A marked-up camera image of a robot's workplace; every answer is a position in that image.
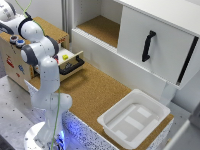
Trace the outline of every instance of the cabinet door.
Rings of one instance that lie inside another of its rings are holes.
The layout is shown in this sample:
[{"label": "cabinet door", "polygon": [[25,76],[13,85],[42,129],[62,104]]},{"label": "cabinet door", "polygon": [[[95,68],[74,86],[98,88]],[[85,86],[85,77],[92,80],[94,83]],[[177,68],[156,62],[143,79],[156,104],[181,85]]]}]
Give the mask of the cabinet door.
[{"label": "cabinet door", "polygon": [[[143,62],[144,45],[150,31],[148,55]],[[194,36],[154,18],[124,7],[119,36],[118,53],[152,73],[177,84]]]}]

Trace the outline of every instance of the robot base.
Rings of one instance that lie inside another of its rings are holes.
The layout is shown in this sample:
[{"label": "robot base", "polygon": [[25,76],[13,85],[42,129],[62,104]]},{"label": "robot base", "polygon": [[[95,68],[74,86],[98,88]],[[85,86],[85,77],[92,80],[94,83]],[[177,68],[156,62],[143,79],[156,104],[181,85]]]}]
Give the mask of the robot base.
[{"label": "robot base", "polygon": [[[40,122],[40,123],[34,125],[33,127],[31,127],[26,132],[26,135],[24,138],[25,150],[49,150],[49,147],[47,145],[44,146],[35,139],[36,135],[38,134],[38,132],[40,131],[40,129],[43,127],[44,124],[45,124],[45,122]],[[69,141],[70,141],[69,138],[65,139],[66,147],[68,147],[68,145],[66,145],[66,143],[69,143]]]}]

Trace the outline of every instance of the drawer handle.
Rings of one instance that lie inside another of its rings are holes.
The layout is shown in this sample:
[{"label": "drawer handle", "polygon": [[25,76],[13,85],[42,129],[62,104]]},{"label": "drawer handle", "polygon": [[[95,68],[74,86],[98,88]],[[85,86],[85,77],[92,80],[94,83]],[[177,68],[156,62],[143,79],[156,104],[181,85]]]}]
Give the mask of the drawer handle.
[{"label": "drawer handle", "polygon": [[149,47],[150,47],[150,44],[151,44],[151,38],[154,37],[154,36],[156,36],[156,32],[150,31],[149,35],[147,36],[147,39],[145,41],[144,51],[143,51],[143,54],[142,54],[142,62],[145,62],[150,58],[150,56],[148,55],[148,52],[149,52]]},{"label": "drawer handle", "polygon": [[73,65],[72,67],[69,67],[69,68],[66,68],[66,69],[61,69],[59,67],[59,72],[61,75],[67,75],[69,74],[70,72],[76,70],[77,68],[81,67],[85,62],[79,58],[79,56],[76,56],[76,60],[77,60],[77,64]]}]

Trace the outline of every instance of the yellow object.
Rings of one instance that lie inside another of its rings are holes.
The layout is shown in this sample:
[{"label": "yellow object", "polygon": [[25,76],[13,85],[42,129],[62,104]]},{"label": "yellow object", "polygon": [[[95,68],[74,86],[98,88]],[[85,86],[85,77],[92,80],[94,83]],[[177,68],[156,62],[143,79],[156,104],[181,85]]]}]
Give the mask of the yellow object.
[{"label": "yellow object", "polygon": [[63,55],[63,60],[68,59],[68,55]]}]

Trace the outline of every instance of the white plastic bin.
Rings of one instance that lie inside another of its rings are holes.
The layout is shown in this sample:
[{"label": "white plastic bin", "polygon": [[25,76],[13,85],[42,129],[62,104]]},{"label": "white plastic bin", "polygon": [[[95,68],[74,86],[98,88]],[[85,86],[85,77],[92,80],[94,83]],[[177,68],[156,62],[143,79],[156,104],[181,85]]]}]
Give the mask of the white plastic bin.
[{"label": "white plastic bin", "polygon": [[98,118],[105,133],[126,149],[136,149],[169,115],[170,109],[133,90]]}]

